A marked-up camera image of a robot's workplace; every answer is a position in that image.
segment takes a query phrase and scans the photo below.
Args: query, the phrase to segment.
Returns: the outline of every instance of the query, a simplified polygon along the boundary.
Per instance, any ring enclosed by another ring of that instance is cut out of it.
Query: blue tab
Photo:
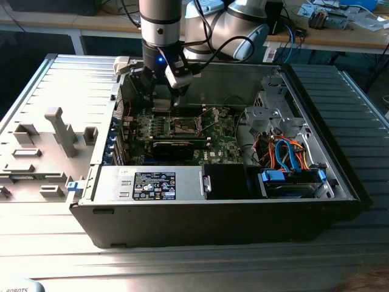
[[[319,177],[322,181],[325,181],[325,180],[326,180],[327,176],[326,176],[326,174],[324,173],[323,170],[319,170],[319,171],[317,172],[317,174],[318,174],[318,177]]]
[[[266,172],[263,172],[263,173],[261,174],[261,176],[262,176],[262,180],[263,180],[264,183],[265,183],[266,181],[269,180],[269,178],[268,178],[267,175],[266,175]]]
[[[284,173],[279,170],[265,170],[270,181],[285,181]]]

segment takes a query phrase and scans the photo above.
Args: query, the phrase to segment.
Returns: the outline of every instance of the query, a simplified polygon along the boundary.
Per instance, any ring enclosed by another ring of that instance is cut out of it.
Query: gray metal table
[[[53,72],[79,78],[90,72],[96,78],[89,79],[89,85],[101,84],[99,79],[105,75],[109,84],[113,61],[110,57],[49,56],[3,121],[15,122],[31,98],[43,99],[41,87],[53,80]],[[68,86],[65,79],[55,82]],[[108,99],[109,90],[100,90],[106,95],[102,100]],[[78,102],[90,98],[82,86],[78,92]],[[65,102],[52,97],[45,99],[45,106]],[[6,128],[1,127],[0,142]],[[96,248],[65,200],[32,196],[18,203],[0,202],[4,271],[37,279],[48,292],[325,291],[369,265],[389,261],[389,200],[384,194],[374,197],[370,211],[333,226],[309,243],[137,249]],[[260,224],[255,232],[261,232]]]

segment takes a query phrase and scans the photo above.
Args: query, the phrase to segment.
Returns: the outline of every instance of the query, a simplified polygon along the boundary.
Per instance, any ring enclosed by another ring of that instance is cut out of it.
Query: robotic arm
[[[132,76],[139,94],[153,105],[155,87],[166,85],[175,106],[193,74],[204,68],[189,64],[187,58],[204,60],[218,50],[245,60],[252,44],[262,46],[266,40],[265,4],[266,0],[236,0],[225,9],[221,0],[194,0],[187,6],[183,43],[179,40],[182,1],[140,0],[144,66]]]

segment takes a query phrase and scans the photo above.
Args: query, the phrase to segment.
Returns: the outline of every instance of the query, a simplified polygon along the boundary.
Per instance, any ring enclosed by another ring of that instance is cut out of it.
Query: electronic component
[[[151,150],[158,160],[189,160],[193,158],[194,147],[189,142],[155,142]]]
[[[196,134],[198,125],[194,119],[173,119],[173,133],[177,134]]]
[[[258,179],[263,183],[262,194],[269,199],[331,197],[322,188],[326,182],[323,170],[310,169],[300,173],[265,170]]]
[[[315,8],[308,20],[308,25],[312,29],[323,29],[328,17],[328,12],[324,9]]]

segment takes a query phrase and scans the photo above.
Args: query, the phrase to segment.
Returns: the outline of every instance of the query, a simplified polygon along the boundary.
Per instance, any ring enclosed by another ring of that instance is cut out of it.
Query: white cable
[[[383,97],[382,97],[382,102],[383,102],[385,105],[389,105],[389,96],[383,96]]]
[[[350,7],[358,7],[358,8],[361,8],[361,9],[364,9],[366,10],[368,13],[370,13],[371,15],[373,15],[375,18],[377,18],[377,15],[375,15],[373,12],[371,12],[370,10],[368,10],[367,8],[361,6],[361,5],[348,5]]]

